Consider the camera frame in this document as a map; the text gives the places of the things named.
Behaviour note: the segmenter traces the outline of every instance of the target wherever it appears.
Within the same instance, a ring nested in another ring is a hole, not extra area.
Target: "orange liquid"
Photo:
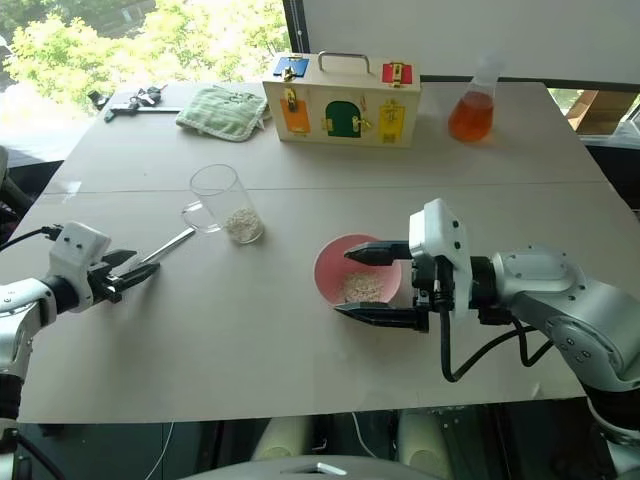
[[[467,92],[449,117],[449,133],[461,142],[476,142],[493,125],[493,98],[486,93]]]

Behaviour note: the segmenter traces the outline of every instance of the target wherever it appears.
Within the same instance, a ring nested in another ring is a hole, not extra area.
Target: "green towel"
[[[232,142],[243,142],[262,121],[267,100],[226,88],[200,90],[176,117],[176,124]]]

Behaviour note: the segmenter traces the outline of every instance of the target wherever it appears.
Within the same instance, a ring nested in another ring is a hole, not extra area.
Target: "lock box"
[[[352,53],[280,54],[263,81],[280,140],[409,147],[415,63]]]

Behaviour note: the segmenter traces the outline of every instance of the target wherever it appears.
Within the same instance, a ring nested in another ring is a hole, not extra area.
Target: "table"
[[[192,200],[185,187],[190,173],[224,160],[249,187],[266,234],[244,247],[222,233],[197,235],[122,303],[65,314],[43,330],[34,342],[21,421],[211,420],[581,395],[557,352],[527,369],[518,362],[516,343],[500,346],[462,381],[449,384],[440,373],[436,321],[428,335],[369,327],[328,308],[313,282],[315,256],[327,241],[348,232],[406,238],[409,215],[442,197],[467,225],[472,254],[553,245],[594,277],[640,297],[635,217],[542,87],[521,88],[519,95],[519,87],[501,85],[498,98],[516,102],[522,96],[526,103],[534,97],[538,107],[524,120],[505,104],[501,115],[515,117],[498,117],[497,130],[511,122],[533,128],[530,118],[546,115],[538,134],[548,129],[553,136],[539,141],[554,148],[524,136],[506,142],[508,148],[456,144],[435,133],[444,107],[422,119],[420,125],[433,130],[419,127],[425,130],[416,132],[416,148],[406,152],[285,145],[272,128],[234,145],[185,136],[169,128],[170,118],[147,116],[108,125],[123,138],[120,125],[139,121],[144,128],[136,140],[142,143],[131,146],[136,152],[155,131],[155,167],[153,155],[134,156],[125,174],[129,150],[115,137],[88,156],[88,139],[115,135],[96,124],[19,232],[74,219],[107,232],[113,248],[149,252],[183,228],[178,213]],[[448,105],[459,91],[457,85],[427,86],[425,105]],[[189,154],[171,163],[169,154],[160,155],[160,144]],[[527,148],[563,154],[536,163]],[[450,169],[441,156],[450,159]],[[64,189],[72,181],[82,182],[76,193]],[[7,250],[0,256],[0,281],[43,274],[50,247],[29,240]],[[396,302],[409,296],[405,268]],[[454,366],[502,331],[480,326],[473,315],[455,325]],[[541,334],[532,338],[534,346],[542,343]]]

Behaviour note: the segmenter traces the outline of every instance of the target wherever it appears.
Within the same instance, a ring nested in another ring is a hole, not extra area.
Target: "glass mug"
[[[242,244],[260,238],[262,220],[232,167],[219,164],[201,168],[191,177],[189,188],[199,200],[182,209],[187,225],[201,232],[224,230]]]

